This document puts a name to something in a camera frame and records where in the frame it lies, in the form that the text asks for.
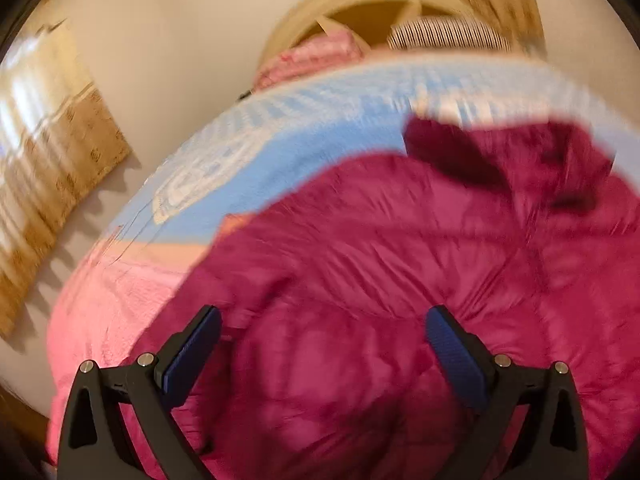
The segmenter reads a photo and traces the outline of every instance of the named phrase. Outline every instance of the blue gripper pad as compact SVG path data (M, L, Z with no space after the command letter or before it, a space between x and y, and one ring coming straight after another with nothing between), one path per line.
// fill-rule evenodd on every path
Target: blue gripper pad
M165 347L171 350L169 353L175 355L168 366L162 367L164 368L161 376L161 387L164 393L162 403L167 408L185 403L209 355L220 339L221 332L220 311L215 307L206 306L200 310L185 330L167 341Z
M426 338L447 381L465 406L480 413L489 402L486 379L466 349L463 334L466 333L445 307L435 306L427 312Z

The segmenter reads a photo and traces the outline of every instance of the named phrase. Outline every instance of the colorful blanket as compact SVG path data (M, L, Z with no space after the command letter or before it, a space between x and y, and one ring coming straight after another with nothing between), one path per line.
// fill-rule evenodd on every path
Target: colorful blanket
M412 111L465 126L574 120L640 186L640 137L585 88L542 63L475 55L407 56L287 84L229 109L146 181L69 279L52 314L57 456L78 365L119 364L214 237L341 158L404 152Z

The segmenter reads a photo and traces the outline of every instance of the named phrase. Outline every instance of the dark red fabric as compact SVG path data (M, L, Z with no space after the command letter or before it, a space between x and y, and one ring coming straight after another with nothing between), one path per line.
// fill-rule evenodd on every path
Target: dark red fabric
M424 342L444 303L491 352L569 364L604 478L640 431L638 197L572 124L414 119L406 145L217 243L132 359L215 304L224 342L174 416L220 480L424 480L471 423Z

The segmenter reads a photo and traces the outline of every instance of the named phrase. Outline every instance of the striped cloth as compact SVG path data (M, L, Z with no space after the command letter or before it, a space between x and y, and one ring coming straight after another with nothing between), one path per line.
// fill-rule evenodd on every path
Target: striped cloth
M393 26L387 43L392 50L409 48L472 48L510 52L509 41L475 18L424 16Z

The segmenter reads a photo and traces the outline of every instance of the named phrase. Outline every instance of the bed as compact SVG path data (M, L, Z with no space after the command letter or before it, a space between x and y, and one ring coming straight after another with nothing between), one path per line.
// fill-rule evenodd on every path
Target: bed
M52 456L79 363L119 364L216 236L345 156L404 150L415 111L465 126L575 120L640 186L637 133L585 88L523 57L396 56L252 96L165 160L65 285L48 332Z

